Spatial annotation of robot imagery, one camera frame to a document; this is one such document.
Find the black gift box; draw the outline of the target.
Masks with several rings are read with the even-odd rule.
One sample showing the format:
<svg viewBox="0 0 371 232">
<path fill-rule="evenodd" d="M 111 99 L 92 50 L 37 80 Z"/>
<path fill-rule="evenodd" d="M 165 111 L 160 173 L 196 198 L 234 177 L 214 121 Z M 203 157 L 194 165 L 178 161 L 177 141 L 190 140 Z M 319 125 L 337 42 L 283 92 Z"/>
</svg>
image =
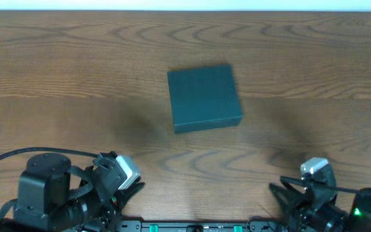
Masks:
<svg viewBox="0 0 371 232">
<path fill-rule="evenodd" d="M 243 118 L 229 64 L 167 73 L 176 134 L 237 126 Z"/>
</svg>

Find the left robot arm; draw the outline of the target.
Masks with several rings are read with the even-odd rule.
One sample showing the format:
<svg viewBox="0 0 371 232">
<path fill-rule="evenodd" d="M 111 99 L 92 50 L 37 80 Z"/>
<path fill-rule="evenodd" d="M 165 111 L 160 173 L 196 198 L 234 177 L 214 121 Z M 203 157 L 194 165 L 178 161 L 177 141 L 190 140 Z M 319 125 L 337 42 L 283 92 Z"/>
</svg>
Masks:
<svg viewBox="0 0 371 232">
<path fill-rule="evenodd" d="M 28 160 L 17 198 L 1 208 L 0 231 L 116 231 L 143 187 L 138 166 L 113 151 L 84 169 L 62 153 L 41 153 Z"/>
</svg>

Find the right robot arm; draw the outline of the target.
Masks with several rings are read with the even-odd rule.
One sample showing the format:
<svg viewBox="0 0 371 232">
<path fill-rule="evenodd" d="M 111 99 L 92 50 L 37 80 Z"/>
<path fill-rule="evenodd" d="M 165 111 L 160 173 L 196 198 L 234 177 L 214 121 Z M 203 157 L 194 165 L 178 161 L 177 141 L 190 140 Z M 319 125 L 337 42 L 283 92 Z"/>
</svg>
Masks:
<svg viewBox="0 0 371 232">
<path fill-rule="evenodd" d="M 283 213 L 281 231 L 371 231 L 371 188 L 338 187 L 327 159 L 313 157 L 300 166 L 301 177 L 281 176 L 269 184 Z"/>
</svg>

